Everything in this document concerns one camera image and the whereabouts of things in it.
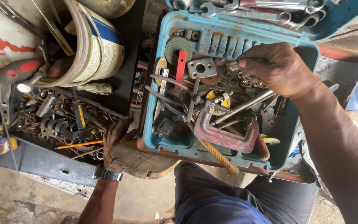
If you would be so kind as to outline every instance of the screwdriver handle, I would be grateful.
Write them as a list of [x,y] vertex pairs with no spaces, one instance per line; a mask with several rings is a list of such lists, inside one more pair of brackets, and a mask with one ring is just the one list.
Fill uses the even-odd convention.
[[80,100],[73,100],[73,110],[77,121],[78,129],[84,129],[86,127],[85,120],[83,118],[82,106]]
[[43,64],[45,64],[43,57],[9,63],[0,69],[0,83],[16,84],[30,79]]

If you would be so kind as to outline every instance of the wristwatch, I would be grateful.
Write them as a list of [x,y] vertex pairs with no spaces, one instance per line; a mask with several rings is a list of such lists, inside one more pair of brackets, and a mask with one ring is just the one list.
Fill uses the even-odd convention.
[[93,172],[93,179],[97,179],[97,178],[101,177],[101,178],[110,179],[113,181],[121,181],[122,176],[123,176],[123,173],[106,170],[105,168],[102,167],[102,164],[100,164],[100,163],[96,166],[96,169]]

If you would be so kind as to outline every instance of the blue stripe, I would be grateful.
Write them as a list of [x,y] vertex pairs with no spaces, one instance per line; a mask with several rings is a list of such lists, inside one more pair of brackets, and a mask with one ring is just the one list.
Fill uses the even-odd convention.
[[[86,19],[87,19],[89,26],[91,28],[92,35],[97,37],[97,33],[96,33],[95,29],[93,28],[91,21],[89,20],[89,18],[86,18]],[[92,19],[93,19],[93,22],[95,23],[95,25],[100,33],[100,37],[102,39],[105,39],[105,40],[111,41],[113,43],[117,43],[119,45],[124,46],[124,43],[122,42],[122,38],[121,38],[120,34],[115,29],[107,26],[102,21],[94,18],[93,16],[92,16]]]

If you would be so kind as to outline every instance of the combination wrench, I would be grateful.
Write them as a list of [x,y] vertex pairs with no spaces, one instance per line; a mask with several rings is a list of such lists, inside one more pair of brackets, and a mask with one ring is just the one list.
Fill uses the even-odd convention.
[[306,13],[314,13],[320,11],[324,5],[324,0],[233,0],[232,3],[223,7],[228,10],[234,10],[238,7],[259,7],[282,10],[304,10]]
[[203,3],[200,6],[201,9],[207,9],[206,13],[202,13],[203,17],[212,17],[214,15],[227,15],[227,16],[235,16],[247,19],[261,19],[266,21],[274,21],[280,22],[282,24],[288,23],[291,20],[291,13],[289,12],[281,12],[279,14],[274,13],[264,13],[264,12],[251,12],[245,10],[227,10],[224,8],[216,7],[211,2]]

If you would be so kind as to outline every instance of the dark pants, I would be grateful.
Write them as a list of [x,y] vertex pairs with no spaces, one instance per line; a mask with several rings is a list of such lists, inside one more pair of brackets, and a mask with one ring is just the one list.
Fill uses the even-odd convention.
[[257,176],[245,189],[230,186],[206,172],[200,166],[182,161],[175,168],[175,217],[193,202],[228,195],[248,201],[272,223],[309,222],[317,193],[315,184],[300,184]]

